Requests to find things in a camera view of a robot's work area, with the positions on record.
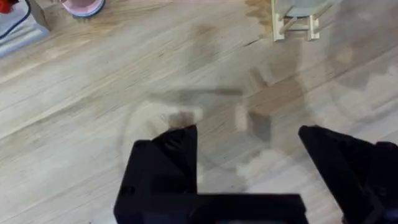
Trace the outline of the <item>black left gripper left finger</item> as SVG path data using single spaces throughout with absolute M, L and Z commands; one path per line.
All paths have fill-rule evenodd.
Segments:
M 189 125 L 134 143 L 113 208 L 118 223 L 188 221 L 175 199 L 197 193 L 197 141 Z

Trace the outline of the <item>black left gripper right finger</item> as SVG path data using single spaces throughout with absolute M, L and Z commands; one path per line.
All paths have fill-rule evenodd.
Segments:
M 397 224 L 397 145 L 321 126 L 298 135 L 347 224 Z

